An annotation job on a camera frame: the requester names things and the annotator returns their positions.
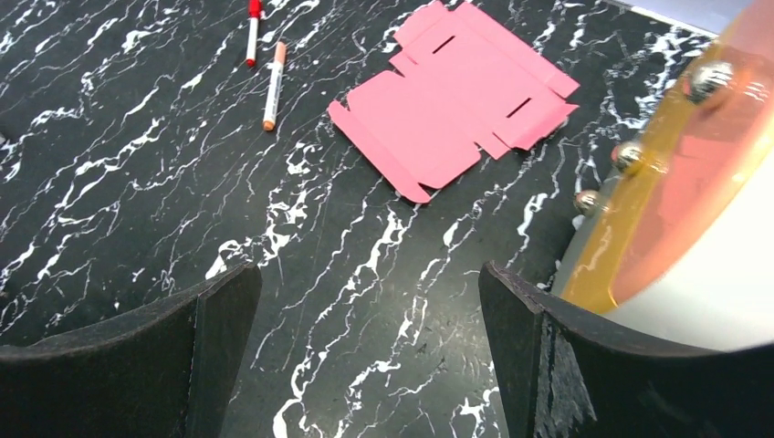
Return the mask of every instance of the white curved surface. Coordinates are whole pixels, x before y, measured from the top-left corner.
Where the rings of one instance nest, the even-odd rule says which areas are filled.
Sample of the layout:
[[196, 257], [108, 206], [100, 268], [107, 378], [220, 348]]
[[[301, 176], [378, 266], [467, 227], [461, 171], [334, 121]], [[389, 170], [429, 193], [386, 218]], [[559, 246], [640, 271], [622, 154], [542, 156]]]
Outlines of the white curved surface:
[[774, 340], [772, 195], [774, 152], [665, 275], [605, 317], [707, 349]]

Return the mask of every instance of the orange marker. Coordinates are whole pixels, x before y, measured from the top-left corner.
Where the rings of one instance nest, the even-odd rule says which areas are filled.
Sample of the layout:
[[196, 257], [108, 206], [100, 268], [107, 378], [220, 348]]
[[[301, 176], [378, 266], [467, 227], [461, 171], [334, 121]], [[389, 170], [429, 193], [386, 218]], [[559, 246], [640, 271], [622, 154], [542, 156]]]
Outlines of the orange marker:
[[282, 88], [282, 71], [285, 69], [285, 54], [288, 48], [282, 41], [277, 43], [274, 62], [271, 63], [271, 79], [268, 83], [267, 108], [264, 112], [264, 130], [273, 130], [277, 123], [279, 89]]

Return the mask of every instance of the red marker cap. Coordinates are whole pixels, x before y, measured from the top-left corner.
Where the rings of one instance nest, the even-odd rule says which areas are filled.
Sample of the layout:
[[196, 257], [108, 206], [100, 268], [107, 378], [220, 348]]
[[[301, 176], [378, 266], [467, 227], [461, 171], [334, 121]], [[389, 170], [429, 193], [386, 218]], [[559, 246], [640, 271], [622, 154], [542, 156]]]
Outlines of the red marker cap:
[[249, 0], [249, 2], [247, 4], [247, 13], [250, 15], [250, 18], [260, 18], [261, 0]]

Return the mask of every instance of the pink paper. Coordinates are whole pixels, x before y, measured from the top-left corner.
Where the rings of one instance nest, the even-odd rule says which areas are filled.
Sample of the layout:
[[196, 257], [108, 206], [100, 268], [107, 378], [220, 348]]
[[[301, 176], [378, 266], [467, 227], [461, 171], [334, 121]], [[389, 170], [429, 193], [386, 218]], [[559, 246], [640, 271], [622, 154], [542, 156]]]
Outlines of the pink paper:
[[328, 106], [333, 122], [395, 189], [428, 203], [480, 159], [529, 150], [577, 108], [578, 83], [469, 3], [417, 11], [395, 32], [400, 74], [379, 73]]

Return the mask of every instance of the black object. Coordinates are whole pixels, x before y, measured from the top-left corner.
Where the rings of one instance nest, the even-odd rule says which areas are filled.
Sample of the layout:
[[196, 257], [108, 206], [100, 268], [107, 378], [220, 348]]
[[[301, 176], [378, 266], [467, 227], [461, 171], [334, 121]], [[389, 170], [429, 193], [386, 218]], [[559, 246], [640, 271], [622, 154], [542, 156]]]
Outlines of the black object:
[[0, 436], [217, 437], [260, 296], [242, 265], [99, 324], [0, 347]]
[[774, 346], [725, 353], [655, 338], [491, 263], [478, 284], [512, 438], [774, 433]]

